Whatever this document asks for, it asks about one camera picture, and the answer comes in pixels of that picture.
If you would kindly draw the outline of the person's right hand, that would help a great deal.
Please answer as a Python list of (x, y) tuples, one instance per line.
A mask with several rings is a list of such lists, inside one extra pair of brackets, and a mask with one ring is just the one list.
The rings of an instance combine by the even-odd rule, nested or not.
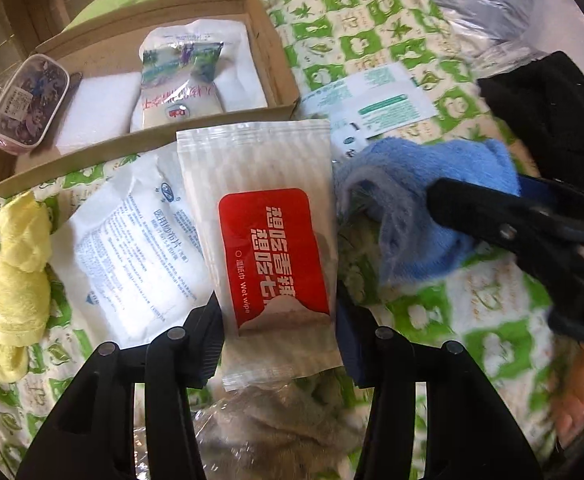
[(563, 387), (554, 399), (552, 420), (562, 448), (567, 448), (584, 431), (584, 344), (580, 344)]

